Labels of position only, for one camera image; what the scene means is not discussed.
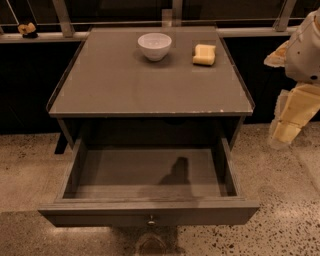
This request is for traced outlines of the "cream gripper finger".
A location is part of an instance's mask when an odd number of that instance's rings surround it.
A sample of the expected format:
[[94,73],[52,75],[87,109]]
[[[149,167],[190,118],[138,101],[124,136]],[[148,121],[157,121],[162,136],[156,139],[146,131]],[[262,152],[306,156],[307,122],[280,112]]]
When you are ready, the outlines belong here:
[[288,48],[288,43],[289,41],[285,41],[275,51],[269,54],[265,58],[264,64],[273,68],[284,67],[286,64],[286,52]]
[[274,149],[289,146],[319,110],[319,86],[298,83],[290,91],[282,90],[269,129],[269,145]]

